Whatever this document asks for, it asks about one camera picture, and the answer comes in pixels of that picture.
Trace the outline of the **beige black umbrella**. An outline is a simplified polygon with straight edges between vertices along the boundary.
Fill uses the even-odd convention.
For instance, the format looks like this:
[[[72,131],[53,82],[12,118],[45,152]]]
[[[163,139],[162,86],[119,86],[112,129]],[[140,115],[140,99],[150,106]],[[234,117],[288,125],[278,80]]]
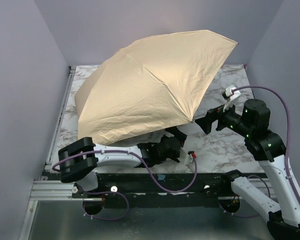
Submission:
[[[190,123],[237,44],[205,29],[153,35],[119,49],[75,94],[77,138],[109,146]]]

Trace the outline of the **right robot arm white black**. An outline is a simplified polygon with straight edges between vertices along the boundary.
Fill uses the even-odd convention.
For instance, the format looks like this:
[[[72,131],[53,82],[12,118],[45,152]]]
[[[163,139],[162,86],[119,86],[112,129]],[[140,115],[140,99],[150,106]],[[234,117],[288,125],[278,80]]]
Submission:
[[[244,103],[242,114],[235,106],[227,110],[221,105],[207,111],[195,122],[209,134],[213,122],[217,131],[229,128],[244,137],[244,145],[264,170],[277,201],[263,194],[238,170],[222,176],[223,188],[242,197],[266,222],[275,240],[300,240],[300,187],[290,174],[286,146],[281,137],[268,129],[271,111],[259,99]]]

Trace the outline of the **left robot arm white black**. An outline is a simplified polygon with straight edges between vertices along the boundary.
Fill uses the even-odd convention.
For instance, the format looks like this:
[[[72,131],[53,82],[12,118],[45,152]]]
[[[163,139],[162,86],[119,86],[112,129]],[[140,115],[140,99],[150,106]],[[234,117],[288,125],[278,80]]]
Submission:
[[[77,183],[85,191],[98,188],[98,178],[93,170],[100,167],[121,166],[128,168],[153,167],[167,159],[187,165],[191,157],[183,149],[187,135],[177,127],[170,127],[159,142],[138,143],[132,146],[106,146],[93,143],[91,137],[83,137],[58,151],[58,163],[62,183]]]

